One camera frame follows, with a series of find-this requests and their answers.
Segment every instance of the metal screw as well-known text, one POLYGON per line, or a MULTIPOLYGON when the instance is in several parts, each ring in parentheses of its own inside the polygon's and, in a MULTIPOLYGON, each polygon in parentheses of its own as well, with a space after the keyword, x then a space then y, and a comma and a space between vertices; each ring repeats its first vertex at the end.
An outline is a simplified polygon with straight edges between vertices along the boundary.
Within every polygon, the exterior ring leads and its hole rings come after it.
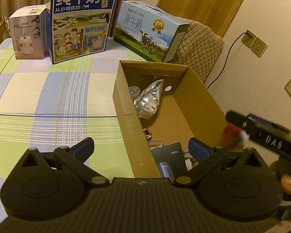
POLYGON ((179 184, 190 184, 192 182, 192 179, 188 176, 180 176, 176 179, 176 182, 178 182, 179 184))
POLYGON ((105 177, 102 177, 102 176, 96 176, 94 178, 92 178, 92 182, 94 184, 97 184, 97 185, 101 185, 101 184, 104 184, 106 183, 107 179, 105 177))

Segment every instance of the silver foil bag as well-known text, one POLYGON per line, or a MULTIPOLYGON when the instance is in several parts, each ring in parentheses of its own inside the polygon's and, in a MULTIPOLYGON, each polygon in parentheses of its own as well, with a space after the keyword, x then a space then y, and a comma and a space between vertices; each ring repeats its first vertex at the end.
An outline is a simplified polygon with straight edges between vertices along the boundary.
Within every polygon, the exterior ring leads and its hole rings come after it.
POLYGON ((163 83, 164 79, 151 83, 134 101, 139 118, 149 119, 157 112, 162 97, 163 83))

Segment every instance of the blue milk box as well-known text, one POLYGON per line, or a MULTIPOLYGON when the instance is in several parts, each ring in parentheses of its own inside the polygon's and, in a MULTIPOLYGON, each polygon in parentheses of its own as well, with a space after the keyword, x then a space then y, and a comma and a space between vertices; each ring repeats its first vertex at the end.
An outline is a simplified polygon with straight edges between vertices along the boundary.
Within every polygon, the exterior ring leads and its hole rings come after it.
POLYGON ((53 64, 105 50, 116 0, 47 0, 47 46, 53 64))
POLYGON ((148 61, 168 62, 189 24, 140 1, 123 1, 114 40, 148 61))

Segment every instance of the light blue milk box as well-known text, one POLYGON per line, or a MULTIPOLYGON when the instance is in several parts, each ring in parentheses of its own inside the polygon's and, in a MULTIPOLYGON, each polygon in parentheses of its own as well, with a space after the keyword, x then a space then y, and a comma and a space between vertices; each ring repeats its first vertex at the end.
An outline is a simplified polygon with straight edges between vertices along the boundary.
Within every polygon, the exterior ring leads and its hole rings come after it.
POLYGON ((114 40, 148 61, 168 62, 189 24, 140 1, 123 1, 114 40))

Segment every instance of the beige quilted chair cover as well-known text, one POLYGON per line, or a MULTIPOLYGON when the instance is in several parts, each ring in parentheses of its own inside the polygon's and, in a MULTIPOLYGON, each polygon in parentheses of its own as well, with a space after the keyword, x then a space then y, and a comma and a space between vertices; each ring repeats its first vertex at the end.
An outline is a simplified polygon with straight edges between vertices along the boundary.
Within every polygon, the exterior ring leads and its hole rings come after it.
POLYGON ((223 38, 208 26, 181 18, 190 24, 188 31, 170 63, 190 66, 204 83, 222 51, 223 38))

